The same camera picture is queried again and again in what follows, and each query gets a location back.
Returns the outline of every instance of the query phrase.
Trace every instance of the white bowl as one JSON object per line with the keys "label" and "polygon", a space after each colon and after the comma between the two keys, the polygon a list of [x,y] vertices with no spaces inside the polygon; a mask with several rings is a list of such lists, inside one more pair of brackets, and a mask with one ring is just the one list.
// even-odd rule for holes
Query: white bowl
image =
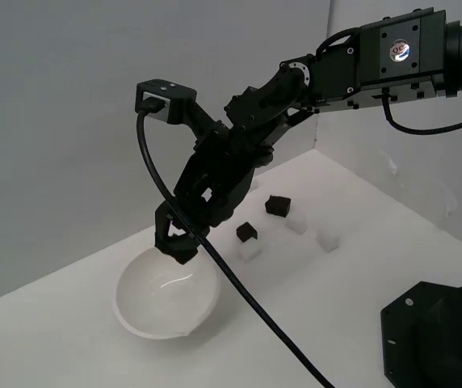
{"label": "white bowl", "polygon": [[152,340],[190,334],[212,312],[221,291],[221,274],[201,251],[187,264],[152,248],[124,269],[113,309],[131,333]]}

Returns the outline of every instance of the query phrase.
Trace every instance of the white wall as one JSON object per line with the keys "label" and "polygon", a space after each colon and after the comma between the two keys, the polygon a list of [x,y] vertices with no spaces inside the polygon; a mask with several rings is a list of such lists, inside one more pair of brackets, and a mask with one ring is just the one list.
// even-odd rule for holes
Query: white wall
{"label": "white wall", "polygon": [[[458,0],[333,0],[330,32],[429,6],[462,23]],[[454,124],[462,121],[462,93],[393,110],[397,121],[412,128]],[[412,137],[386,124],[381,108],[371,108],[321,115],[316,147],[462,240],[462,130]]]}
{"label": "white wall", "polygon": [[[215,118],[326,36],[329,0],[0,0],[0,296],[150,226],[161,199],[135,140],[138,82],[194,87]],[[147,123],[172,186],[186,127]],[[315,122],[276,162],[313,147]]]}

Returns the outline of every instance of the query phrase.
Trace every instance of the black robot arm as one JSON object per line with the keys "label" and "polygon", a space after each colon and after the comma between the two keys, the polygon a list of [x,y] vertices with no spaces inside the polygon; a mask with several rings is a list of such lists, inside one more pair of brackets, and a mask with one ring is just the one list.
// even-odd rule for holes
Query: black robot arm
{"label": "black robot arm", "polygon": [[[338,38],[347,38],[335,44]],[[149,114],[185,124],[195,134],[195,152],[175,186],[179,205],[201,234],[233,215],[254,169],[272,160],[273,145],[314,113],[356,110],[462,91],[462,26],[446,23],[432,8],[346,30],[314,54],[283,61],[263,87],[248,87],[225,107],[233,124],[214,121],[195,101],[196,92],[164,80],[142,82],[136,112],[147,99],[165,107]],[[289,115],[288,109],[297,113]],[[156,211],[156,247],[181,264],[197,253],[189,234],[169,236],[183,224],[165,202]]]}

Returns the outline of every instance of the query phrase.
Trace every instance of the white cube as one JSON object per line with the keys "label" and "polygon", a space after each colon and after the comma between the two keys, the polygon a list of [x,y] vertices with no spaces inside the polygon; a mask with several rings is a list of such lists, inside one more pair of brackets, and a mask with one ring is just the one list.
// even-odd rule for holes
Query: white cube
{"label": "white cube", "polygon": [[248,192],[252,192],[259,187],[260,187],[260,183],[258,182],[258,179],[253,178],[253,181],[250,183],[250,188]]}
{"label": "white cube", "polygon": [[262,246],[256,238],[250,238],[238,248],[241,261],[247,263],[262,253]]}
{"label": "white cube", "polygon": [[285,226],[292,229],[297,234],[304,234],[309,226],[306,221],[306,214],[299,210],[291,210],[287,215]]}
{"label": "white cube", "polygon": [[336,250],[341,245],[339,232],[331,226],[318,228],[316,240],[327,253]]}

